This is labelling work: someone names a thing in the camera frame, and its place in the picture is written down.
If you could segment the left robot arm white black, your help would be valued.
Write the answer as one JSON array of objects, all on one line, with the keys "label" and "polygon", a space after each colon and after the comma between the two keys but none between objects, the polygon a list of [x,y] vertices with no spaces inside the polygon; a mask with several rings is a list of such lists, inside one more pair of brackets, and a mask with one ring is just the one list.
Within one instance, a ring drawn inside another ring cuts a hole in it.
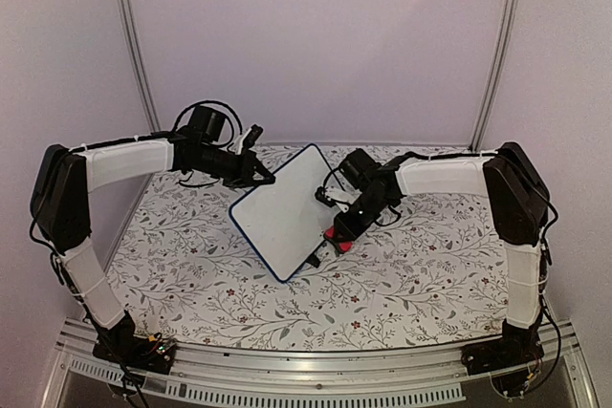
[{"label": "left robot arm white black", "polygon": [[30,236],[50,250],[60,283],[120,363],[135,363],[142,343],[95,253],[91,194],[108,184],[176,171],[204,173],[231,189],[272,184],[273,173],[252,150],[262,133],[257,124],[243,127],[226,103],[205,100],[186,107],[169,130],[45,150],[30,201]]}]

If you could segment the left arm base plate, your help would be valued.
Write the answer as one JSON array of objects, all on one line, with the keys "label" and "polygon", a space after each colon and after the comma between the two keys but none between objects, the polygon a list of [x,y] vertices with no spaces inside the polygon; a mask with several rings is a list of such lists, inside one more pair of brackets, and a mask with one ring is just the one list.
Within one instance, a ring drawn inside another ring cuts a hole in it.
[{"label": "left arm base plate", "polygon": [[95,358],[128,368],[168,375],[174,363],[177,341],[155,333],[149,337],[133,334],[100,334],[93,349]]}]

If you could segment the blue-framed whiteboard with writing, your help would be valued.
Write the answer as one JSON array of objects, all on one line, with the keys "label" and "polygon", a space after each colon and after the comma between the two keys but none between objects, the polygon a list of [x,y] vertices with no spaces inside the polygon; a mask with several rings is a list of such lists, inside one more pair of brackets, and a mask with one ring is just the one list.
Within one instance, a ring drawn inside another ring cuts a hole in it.
[{"label": "blue-framed whiteboard with writing", "polygon": [[231,221],[279,282],[316,252],[339,212],[315,197],[330,171],[319,147],[309,144],[276,169],[275,183],[256,187],[229,208]]}]

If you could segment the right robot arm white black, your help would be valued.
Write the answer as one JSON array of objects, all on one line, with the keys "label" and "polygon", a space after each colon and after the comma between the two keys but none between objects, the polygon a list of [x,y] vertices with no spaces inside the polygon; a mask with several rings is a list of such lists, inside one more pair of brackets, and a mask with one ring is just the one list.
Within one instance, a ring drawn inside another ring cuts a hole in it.
[{"label": "right robot arm white black", "polygon": [[319,202],[339,209],[323,234],[338,253],[346,252],[378,223],[384,210],[394,211],[404,198],[428,193],[486,198],[508,261],[509,304],[494,357],[501,365],[513,366],[530,352],[538,341],[552,264],[547,233],[558,213],[518,143],[509,141],[480,153],[426,156],[408,151],[386,163],[357,149],[331,172],[341,174],[358,192],[352,196],[322,183],[315,193]]}]

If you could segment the red whiteboard eraser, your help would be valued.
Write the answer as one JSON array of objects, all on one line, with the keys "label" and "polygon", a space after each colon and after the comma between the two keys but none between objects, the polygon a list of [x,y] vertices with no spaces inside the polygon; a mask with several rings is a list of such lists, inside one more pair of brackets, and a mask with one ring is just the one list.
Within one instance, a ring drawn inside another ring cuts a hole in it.
[{"label": "red whiteboard eraser", "polygon": [[324,240],[329,243],[336,254],[344,254],[353,247],[353,242],[346,240],[333,226],[323,233]]}]

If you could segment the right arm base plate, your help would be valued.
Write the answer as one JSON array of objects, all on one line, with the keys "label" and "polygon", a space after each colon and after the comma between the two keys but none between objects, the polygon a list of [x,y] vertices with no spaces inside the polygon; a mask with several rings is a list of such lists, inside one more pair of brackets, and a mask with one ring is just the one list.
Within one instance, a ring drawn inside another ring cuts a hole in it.
[{"label": "right arm base plate", "polygon": [[539,333],[503,335],[461,349],[461,363],[470,376],[536,362],[543,356]]}]

